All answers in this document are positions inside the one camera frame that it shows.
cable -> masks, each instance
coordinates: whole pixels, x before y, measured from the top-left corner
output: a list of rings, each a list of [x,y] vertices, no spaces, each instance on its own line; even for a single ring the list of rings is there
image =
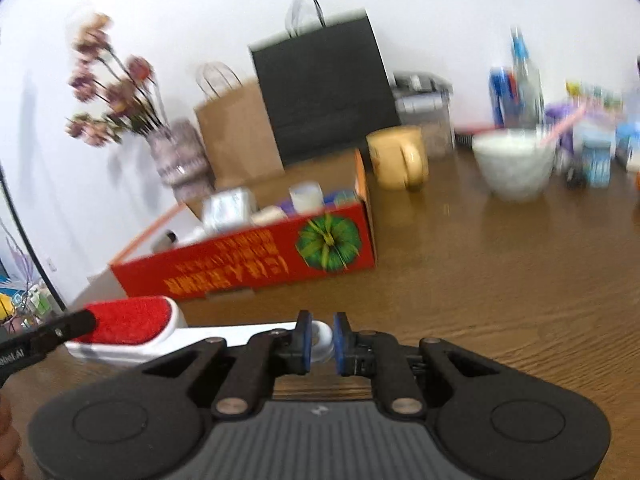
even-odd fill
[[[46,272],[44,271],[44,268],[40,264],[40,260],[36,256],[35,251],[33,250],[33,246],[31,245],[29,239],[27,238],[27,233],[24,232],[24,228],[22,227],[22,223],[20,222],[20,218],[18,217],[18,212],[15,210],[14,201],[11,198],[11,193],[9,193],[9,187],[7,186],[6,180],[4,179],[4,169],[2,168],[2,164],[0,164],[0,186],[2,186],[4,199],[6,200],[6,204],[9,206],[9,212],[11,213],[11,217],[14,219],[15,226],[18,228],[18,232],[20,233],[20,238],[22,238],[22,241],[24,242],[27,252],[29,253],[29,256],[31,257],[31,259],[33,260],[33,264],[36,266],[36,269],[38,270],[38,273],[40,274],[42,281],[45,283],[45,285],[47,285],[49,292],[53,296],[53,299],[56,301],[56,303],[60,306],[60,308],[62,310],[66,310],[65,302],[62,301],[62,298],[60,298],[58,291],[53,286],[53,283],[51,283],[51,280],[47,276]]]

bag handle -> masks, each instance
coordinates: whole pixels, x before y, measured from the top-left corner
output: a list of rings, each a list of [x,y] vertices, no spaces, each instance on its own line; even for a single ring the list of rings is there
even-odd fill
[[[293,38],[294,36],[298,36],[298,22],[300,20],[300,7],[305,0],[293,0],[287,11],[287,15],[284,21],[284,27],[287,29],[289,33],[289,37]],[[326,23],[324,22],[324,14],[322,13],[322,7],[318,3],[318,0],[313,0],[314,5],[316,6],[316,16],[318,16],[318,20],[320,21],[320,25],[322,28],[326,27]]]
[[[234,85],[229,81],[226,77],[225,72],[231,74],[236,82],[237,86],[242,86],[242,82],[240,78],[236,75],[236,73],[231,70],[226,64],[220,63],[219,61],[211,62],[211,63],[203,63],[199,69],[196,71],[196,84],[200,87],[200,90],[206,95],[207,98],[213,98],[210,92],[213,92],[216,97],[220,97],[218,90],[214,88],[214,83],[216,78],[222,78],[225,81],[226,87],[230,90],[234,88]],[[209,87],[209,91],[204,88],[204,85]]]

artificial flower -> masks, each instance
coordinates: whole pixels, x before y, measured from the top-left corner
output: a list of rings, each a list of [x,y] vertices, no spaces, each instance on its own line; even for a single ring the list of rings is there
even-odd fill
[[[145,58],[131,56],[127,60],[127,71],[133,81],[140,84],[151,77],[153,69]]]
[[[101,148],[111,140],[109,128],[104,121],[92,120],[85,122],[82,133],[84,134],[84,138],[82,139],[84,142],[90,146],[97,146],[98,148]]]
[[[104,91],[104,97],[109,102],[111,110],[117,116],[122,116],[135,108],[134,92],[133,83],[128,79],[124,79],[118,83],[108,85]]]
[[[85,63],[94,62],[109,47],[109,37],[95,28],[83,30],[74,43],[74,49],[78,51],[80,59]]]
[[[82,130],[84,130],[85,122],[85,118],[79,118],[77,116],[73,117],[66,124],[66,132],[74,139],[78,138],[82,135]]]
[[[81,103],[93,99],[98,93],[95,76],[85,63],[79,63],[71,75],[69,84],[74,89],[74,95]]]
[[[91,28],[105,28],[109,25],[111,25],[111,18],[99,12],[94,14],[92,21],[89,23],[89,27]]]

green pumpkin graphic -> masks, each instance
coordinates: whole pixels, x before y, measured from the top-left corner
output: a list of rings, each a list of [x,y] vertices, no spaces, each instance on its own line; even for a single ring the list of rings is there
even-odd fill
[[[325,213],[306,221],[296,249],[309,267],[325,272],[344,270],[360,254],[362,241],[350,218]]]

white cup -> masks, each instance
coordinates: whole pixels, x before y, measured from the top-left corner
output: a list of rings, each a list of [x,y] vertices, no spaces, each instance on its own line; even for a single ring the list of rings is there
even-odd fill
[[[317,182],[301,182],[289,188],[293,209],[299,215],[315,213],[324,209],[324,196]]]

